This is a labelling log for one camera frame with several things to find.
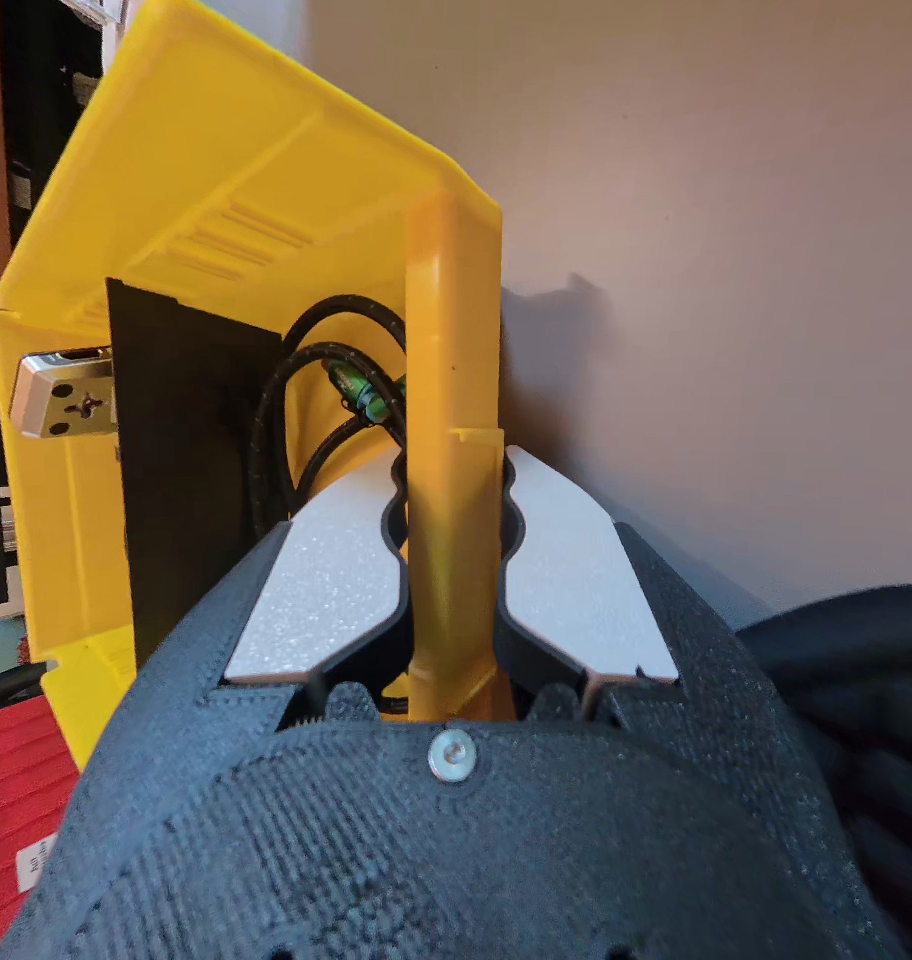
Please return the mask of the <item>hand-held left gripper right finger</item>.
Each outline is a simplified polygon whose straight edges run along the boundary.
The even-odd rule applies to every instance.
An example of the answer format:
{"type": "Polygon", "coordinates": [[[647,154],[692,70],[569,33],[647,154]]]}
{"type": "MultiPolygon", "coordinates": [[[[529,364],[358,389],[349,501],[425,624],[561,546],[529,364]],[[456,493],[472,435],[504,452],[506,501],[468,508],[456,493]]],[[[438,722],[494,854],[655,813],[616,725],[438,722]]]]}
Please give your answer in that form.
{"type": "Polygon", "coordinates": [[[612,518],[519,446],[507,448],[497,663],[523,690],[671,685],[678,667],[612,518]]]}

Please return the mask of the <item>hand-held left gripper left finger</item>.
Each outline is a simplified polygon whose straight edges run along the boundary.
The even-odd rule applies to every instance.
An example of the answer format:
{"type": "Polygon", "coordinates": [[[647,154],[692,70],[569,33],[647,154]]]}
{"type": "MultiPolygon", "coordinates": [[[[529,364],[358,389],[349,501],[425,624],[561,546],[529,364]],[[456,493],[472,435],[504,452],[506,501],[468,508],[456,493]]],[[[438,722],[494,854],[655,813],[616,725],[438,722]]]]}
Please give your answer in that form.
{"type": "Polygon", "coordinates": [[[402,458],[373,458],[285,527],[223,678],[381,691],[412,659],[402,458]]]}

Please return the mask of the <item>black HDMI cable green plug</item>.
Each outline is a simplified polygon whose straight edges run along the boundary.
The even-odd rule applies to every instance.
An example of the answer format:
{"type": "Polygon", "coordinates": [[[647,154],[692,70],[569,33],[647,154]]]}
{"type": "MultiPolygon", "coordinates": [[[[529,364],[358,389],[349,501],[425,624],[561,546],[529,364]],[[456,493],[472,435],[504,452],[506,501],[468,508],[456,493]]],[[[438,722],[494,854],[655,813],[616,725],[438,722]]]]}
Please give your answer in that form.
{"type": "Polygon", "coordinates": [[[377,300],[360,294],[335,294],[311,305],[283,339],[283,356],[259,398],[249,433],[246,482],[254,535],[260,540],[274,521],[270,495],[277,491],[289,518],[308,503],[318,474],[346,442],[366,429],[381,427],[402,451],[406,450],[405,380],[393,381],[372,358],[338,342],[304,345],[325,320],[353,315],[374,322],[406,349],[403,319],[377,300]],[[286,447],[285,396],[290,381],[306,367],[319,363],[350,417],[337,427],[306,462],[294,483],[286,447]]]}

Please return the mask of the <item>yellow plastic bin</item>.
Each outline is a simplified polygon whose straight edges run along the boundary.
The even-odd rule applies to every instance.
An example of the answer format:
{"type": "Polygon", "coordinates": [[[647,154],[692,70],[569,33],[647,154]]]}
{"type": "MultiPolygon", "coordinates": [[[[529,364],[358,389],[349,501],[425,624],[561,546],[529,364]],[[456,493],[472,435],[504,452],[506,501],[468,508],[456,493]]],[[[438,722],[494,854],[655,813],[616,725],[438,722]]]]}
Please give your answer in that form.
{"type": "MultiPolygon", "coordinates": [[[[109,279],[277,332],[282,356],[290,328],[325,298],[388,306],[405,350],[353,315],[324,320],[303,344],[345,343],[404,378],[406,450],[366,429],[329,458],[309,501],[370,459],[403,459],[412,659],[373,693],[405,676],[404,718],[487,717],[477,703],[496,673],[502,220],[448,156],[206,6],[145,3],[0,282],[0,420],[29,648],[56,664],[43,690],[80,770],[137,679],[188,664],[158,647],[257,547],[273,561],[296,515],[274,490],[269,532],[137,669],[117,432],[18,433],[9,406],[21,358],[111,346],[109,279]]],[[[285,396],[294,483],[349,417],[324,366],[295,375],[285,396]]],[[[209,689],[236,700],[318,689],[224,680],[262,587],[231,602],[241,626],[204,701],[209,689]]]]}

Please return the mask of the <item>black bin divider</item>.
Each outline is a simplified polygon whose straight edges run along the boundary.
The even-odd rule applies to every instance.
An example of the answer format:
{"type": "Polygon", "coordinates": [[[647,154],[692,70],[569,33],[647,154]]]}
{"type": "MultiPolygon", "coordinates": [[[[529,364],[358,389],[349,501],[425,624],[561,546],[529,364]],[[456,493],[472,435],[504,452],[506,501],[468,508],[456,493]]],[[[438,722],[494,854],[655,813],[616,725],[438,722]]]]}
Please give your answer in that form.
{"type": "Polygon", "coordinates": [[[247,450],[282,337],[117,279],[106,294],[142,669],[256,542],[247,450]]]}

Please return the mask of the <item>black foam pad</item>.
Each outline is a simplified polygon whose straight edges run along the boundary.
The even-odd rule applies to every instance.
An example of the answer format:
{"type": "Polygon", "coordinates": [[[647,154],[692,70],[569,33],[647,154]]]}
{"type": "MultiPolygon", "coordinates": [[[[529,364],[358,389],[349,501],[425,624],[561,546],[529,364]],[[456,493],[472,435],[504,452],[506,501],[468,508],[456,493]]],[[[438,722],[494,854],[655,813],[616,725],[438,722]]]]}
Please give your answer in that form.
{"type": "Polygon", "coordinates": [[[912,584],[800,606],[737,637],[795,714],[870,893],[912,957],[912,584]]]}

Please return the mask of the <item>red ribbed plastic bin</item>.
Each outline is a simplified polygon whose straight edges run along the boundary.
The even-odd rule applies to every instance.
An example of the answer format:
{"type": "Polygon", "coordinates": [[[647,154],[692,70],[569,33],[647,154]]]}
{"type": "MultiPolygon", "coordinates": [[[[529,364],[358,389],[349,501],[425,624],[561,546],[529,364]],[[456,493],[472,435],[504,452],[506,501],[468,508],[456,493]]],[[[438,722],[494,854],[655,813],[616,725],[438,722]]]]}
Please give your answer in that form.
{"type": "Polygon", "coordinates": [[[0,910],[41,880],[77,780],[44,697],[0,709],[0,910]]]}

